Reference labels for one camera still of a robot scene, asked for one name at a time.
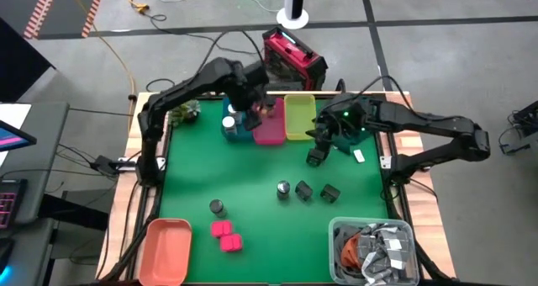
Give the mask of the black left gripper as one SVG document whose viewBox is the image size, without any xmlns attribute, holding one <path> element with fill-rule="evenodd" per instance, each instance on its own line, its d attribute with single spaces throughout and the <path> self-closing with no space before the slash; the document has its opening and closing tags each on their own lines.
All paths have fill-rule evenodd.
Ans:
<svg viewBox="0 0 538 286">
<path fill-rule="evenodd" d="M 254 103 L 266 96 L 265 86 L 269 83 L 266 67 L 262 61 L 244 66 L 235 61 L 229 88 L 229 100 L 236 110 L 246 110 L 246 130 L 252 131 L 262 123 L 262 115 L 274 115 L 274 102 L 266 101 L 259 109 L 251 109 Z"/>
</svg>

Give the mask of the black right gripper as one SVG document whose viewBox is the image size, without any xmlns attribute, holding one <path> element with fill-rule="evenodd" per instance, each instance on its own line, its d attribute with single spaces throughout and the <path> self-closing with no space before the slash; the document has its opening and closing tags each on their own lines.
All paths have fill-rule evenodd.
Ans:
<svg viewBox="0 0 538 286">
<path fill-rule="evenodd" d="M 330 151 L 336 139 L 361 141 L 367 135 L 362 125 L 364 111 L 355 101 L 327 103 L 317 115 L 317 128 L 321 135 L 314 138 L 314 149 Z"/>
</svg>

